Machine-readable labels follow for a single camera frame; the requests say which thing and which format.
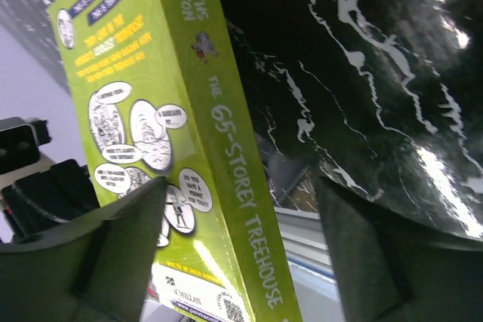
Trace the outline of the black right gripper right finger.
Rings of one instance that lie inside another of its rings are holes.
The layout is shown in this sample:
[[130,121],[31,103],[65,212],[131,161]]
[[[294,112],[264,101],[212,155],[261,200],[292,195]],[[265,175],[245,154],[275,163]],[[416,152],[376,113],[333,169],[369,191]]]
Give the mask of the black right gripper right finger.
[[482,242],[421,225],[318,176],[347,321],[480,321]]

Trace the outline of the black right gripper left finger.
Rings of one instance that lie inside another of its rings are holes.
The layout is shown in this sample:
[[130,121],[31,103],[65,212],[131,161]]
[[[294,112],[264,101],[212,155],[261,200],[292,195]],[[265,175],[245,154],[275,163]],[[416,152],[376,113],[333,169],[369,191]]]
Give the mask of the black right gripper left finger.
[[122,199],[1,246],[3,321],[139,321],[165,209],[156,177]]

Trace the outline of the lime green treehouse book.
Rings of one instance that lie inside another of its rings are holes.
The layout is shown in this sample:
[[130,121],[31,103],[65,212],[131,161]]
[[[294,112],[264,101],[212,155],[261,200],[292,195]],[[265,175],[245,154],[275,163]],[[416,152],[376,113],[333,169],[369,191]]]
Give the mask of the lime green treehouse book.
[[197,321],[301,320],[220,0],[49,13],[99,202],[167,180],[161,303]]

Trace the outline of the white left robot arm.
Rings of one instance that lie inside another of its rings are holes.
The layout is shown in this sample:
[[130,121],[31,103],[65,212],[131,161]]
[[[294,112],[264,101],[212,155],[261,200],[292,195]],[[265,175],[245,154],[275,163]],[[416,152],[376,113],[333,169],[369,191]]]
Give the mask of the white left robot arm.
[[100,207],[88,168],[56,163],[41,147],[52,141],[48,122],[1,120],[1,243],[25,241]]

